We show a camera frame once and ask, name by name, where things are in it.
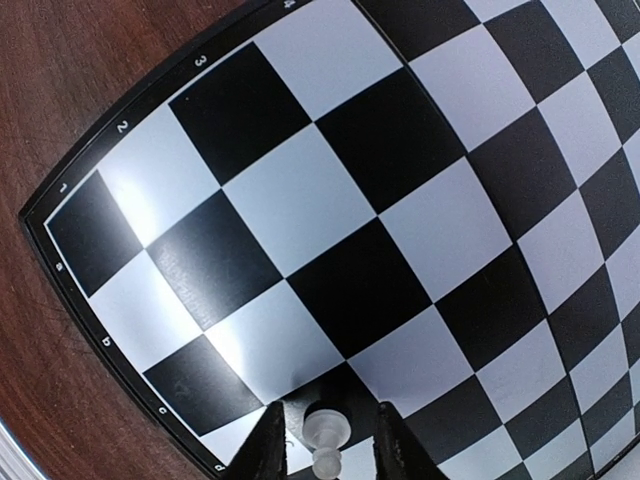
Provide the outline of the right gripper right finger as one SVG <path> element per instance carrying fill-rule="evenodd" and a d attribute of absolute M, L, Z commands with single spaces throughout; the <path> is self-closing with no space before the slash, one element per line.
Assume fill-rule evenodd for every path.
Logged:
<path fill-rule="evenodd" d="M 389 401 L 378 406 L 373 449 L 379 480 L 448 479 Z"/>

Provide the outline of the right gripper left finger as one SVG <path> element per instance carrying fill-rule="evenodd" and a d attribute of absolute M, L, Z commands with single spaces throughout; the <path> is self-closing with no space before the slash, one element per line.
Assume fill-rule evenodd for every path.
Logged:
<path fill-rule="evenodd" d="M 266 408 L 227 467 L 227 478 L 287 478 L 285 417 L 281 401 L 275 401 Z"/>

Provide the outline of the white pawn chess piece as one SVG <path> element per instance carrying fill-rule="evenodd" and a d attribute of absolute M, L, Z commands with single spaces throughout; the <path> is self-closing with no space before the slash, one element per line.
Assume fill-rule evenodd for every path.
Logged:
<path fill-rule="evenodd" d="M 337 479 L 342 470 L 343 447 L 351 437 L 348 418 L 334 409 L 319 409 L 303 422 L 303 439 L 312 448 L 312 471 L 317 479 Z"/>

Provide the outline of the black grey chess board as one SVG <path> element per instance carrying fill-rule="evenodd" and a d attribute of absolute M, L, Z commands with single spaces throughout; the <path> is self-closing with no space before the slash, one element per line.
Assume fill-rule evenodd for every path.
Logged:
<path fill-rule="evenodd" d="M 639 5 L 251 1 L 128 92 L 20 220 L 207 477 L 281 402 L 395 405 L 452 479 L 591 479 L 639 439 Z"/>

